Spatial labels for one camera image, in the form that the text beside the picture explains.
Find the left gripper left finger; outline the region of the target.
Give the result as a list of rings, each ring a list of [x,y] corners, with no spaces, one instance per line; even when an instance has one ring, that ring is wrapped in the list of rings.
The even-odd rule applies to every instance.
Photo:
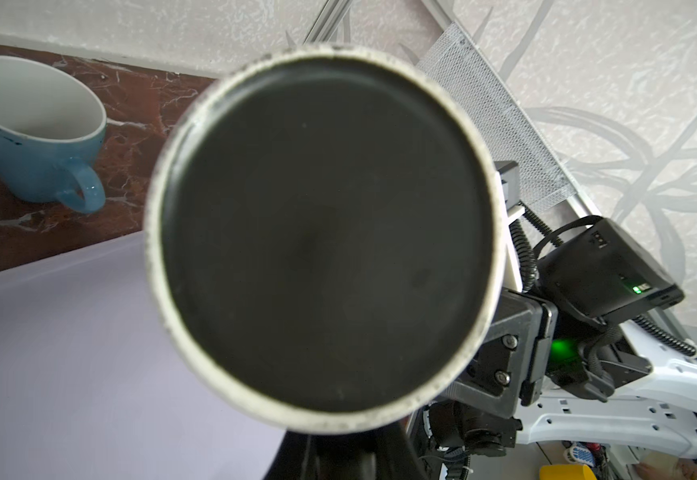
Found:
[[[318,448],[322,436],[286,432],[264,480],[316,479]]]

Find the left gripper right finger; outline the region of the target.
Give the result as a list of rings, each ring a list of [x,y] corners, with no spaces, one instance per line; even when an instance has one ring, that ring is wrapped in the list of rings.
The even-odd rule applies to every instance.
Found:
[[[376,456],[376,479],[426,479],[422,462],[413,449],[406,427],[401,422],[374,430],[372,444]]]

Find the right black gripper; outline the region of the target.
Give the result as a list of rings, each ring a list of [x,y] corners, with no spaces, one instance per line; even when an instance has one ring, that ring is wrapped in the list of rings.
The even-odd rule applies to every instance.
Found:
[[[487,335],[444,398],[498,418],[536,403],[554,341],[559,312],[545,300],[505,290]]]

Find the black mug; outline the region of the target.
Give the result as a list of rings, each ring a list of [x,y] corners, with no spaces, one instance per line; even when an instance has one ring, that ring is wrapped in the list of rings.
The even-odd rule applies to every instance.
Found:
[[[434,399],[496,312],[506,207],[458,103],[360,46],[264,56],[206,88],[152,174],[144,253],[164,329],[234,407],[369,431]]]

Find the blue dotted square mug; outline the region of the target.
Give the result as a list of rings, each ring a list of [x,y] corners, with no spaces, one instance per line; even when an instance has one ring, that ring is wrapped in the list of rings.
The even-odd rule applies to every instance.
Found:
[[[0,180],[17,198],[100,211],[106,192],[94,162],[106,120],[102,100],[80,80],[0,55]]]

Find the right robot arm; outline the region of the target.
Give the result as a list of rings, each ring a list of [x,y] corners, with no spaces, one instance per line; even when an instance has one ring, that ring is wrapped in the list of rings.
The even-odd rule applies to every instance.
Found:
[[[697,346],[665,328],[682,290],[611,220],[573,226],[562,240],[513,208],[510,290],[475,358],[408,427],[426,478],[472,478],[476,455],[547,441],[697,462]]]

